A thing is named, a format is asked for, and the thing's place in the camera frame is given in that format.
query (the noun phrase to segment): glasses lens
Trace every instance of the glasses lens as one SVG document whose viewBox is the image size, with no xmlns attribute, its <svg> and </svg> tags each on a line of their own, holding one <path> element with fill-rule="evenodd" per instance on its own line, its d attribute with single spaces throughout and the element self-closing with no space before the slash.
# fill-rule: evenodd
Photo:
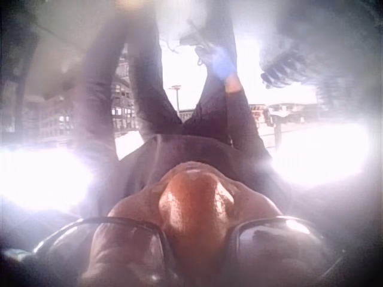
<svg viewBox="0 0 383 287">
<path fill-rule="evenodd" d="M 241 286 L 305 286 L 339 256 L 321 234 L 294 219 L 248 227 L 239 234 Z"/>
<path fill-rule="evenodd" d="M 165 279 L 158 233 L 133 224 L 83 224 L 58 238 L 44 256 L 56 276 L 71 286 L 161 286 Z"/>
</svg>

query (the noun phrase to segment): blue glove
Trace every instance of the blue glove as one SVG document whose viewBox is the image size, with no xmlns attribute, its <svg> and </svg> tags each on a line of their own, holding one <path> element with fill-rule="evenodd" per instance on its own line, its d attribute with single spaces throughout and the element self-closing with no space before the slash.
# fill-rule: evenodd
<svg viewBox="0 0 383 287">
<path fill-rule="evenodd" d="M 235 65 L 224 48 L 212 46 L 209 53 L 205 48 L 198 46 L 196 53 L 202 63 L 210 68 L 218 79 L 224 81 L 228 76 L 236 73 Z"/>
</svg>

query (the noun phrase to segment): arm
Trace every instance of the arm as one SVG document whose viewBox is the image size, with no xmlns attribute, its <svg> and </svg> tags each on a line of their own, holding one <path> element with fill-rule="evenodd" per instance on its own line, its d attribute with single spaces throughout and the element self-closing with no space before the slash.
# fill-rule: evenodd
<svg viewBox="0 0 383 287">
<path fill-rule="evenodd" d="M 111 115 L 111 84 L 126 39 L 126 28 L 123 16 L 105 25 L 85 56 L 76 88 L 75 149 L 93 176 L 86 206 L 80 207 L 81 213 L 87 215 L 101 212 L 99 202 L 118 163 Z"/>
<path fill-rule="evenodd" d="M 227 103 L 227 128 L 236 149 L 261 160 L 270 160 L 271 156 L 260 138 L 251 114 L 249 104 L 236 74 L 225 80 Z"/>
</svg>

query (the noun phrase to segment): pants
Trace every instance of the pants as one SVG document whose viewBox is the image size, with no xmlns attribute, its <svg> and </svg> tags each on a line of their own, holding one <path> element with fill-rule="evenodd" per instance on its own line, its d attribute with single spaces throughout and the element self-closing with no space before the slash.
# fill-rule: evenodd
<svg viewBox="0 0 383 287">
<path fill-rule="evenodd" d="M 209 5 L 205 35 L 213 44 L 224 47 L 236 64 L 235 38 L 226 2 L 212 0 Z M 208 70 L 196 109 L 192 117 L 182 123 L 163 88 L 162 52 L 154 11 L 147 11 L 135 26 L 141 32 L 136 30 L 136 43 L 129 46 L 129 76 L 143 140 L 156 134 L 179 134 L 214 138 L 230 145 L 222 81 Z"/>
</svg>

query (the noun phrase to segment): lamp post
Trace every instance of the lamp post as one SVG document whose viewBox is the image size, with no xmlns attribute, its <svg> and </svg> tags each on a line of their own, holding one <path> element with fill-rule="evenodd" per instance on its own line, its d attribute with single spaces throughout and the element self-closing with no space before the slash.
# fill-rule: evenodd
<svg viewBox="0 0 383 287">
<path fill-rule="evenodd" d="M 177 116 L 180 117 L 180 102 L 178 100 L 178 91 L 181 90 L 181 85 L 174 85 L 174 86 L 171 86 L 169 89 L 176 91 L 176 97 L 177 97 Z"/>
</svg>

